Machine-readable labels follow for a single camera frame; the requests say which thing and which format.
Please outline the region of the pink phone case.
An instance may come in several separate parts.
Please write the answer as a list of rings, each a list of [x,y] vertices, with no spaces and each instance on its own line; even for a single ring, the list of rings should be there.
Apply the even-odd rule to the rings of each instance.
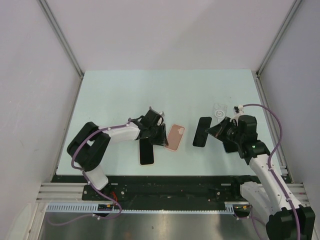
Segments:
[[[182,142],[185,130],[185,127],[178,124],[173,124],[167,135],[167,144],[164,146],[164,148],[169,151],[176,152]]]

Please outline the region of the clear phone case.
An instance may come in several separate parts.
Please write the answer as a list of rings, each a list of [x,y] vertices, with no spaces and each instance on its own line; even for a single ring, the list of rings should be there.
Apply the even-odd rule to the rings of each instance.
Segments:
[[[223,103],[214,103],[212,112],[212,124],[219,124],[227,115],[228,106]]]

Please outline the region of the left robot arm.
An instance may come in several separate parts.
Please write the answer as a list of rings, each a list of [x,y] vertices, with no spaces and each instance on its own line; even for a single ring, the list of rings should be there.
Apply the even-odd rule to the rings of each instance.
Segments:
[[[107,147],[140,140],[157,146],[168,144],[164,112],[149,108],[145,115],[129,118],[125,124],[103,128],[92,121],[87,122],[68,145],[67,153],[71,157],[71,167],[81,171],[98,199],[105,200],[110,196],[111,188],[100,163]]]

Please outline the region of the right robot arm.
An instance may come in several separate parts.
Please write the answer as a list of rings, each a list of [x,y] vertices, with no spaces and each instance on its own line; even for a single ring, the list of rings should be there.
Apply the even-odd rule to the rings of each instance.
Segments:
[[[270,240],[310,240],[316,215],[310,206],[302,205],[274,168],[270,151],[258,139],[257,125],[254,116],[240,115],[237,119],[225,117],[205,130],[224,145],[231,145],[264,189],[248,181],[233,185],[230,194],[237,201],[246,199],[250,203],[265,223]]]

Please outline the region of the black phone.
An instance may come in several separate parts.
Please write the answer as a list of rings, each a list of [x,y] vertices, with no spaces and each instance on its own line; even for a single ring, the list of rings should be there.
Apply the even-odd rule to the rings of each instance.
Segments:
[[[205,147],[208,138],[208,133],[206,132],[206,130],[211,127],[211,123],[212,117],[210,116],[203,116],[199,119],[192,142],[192,145],[194,147]]]

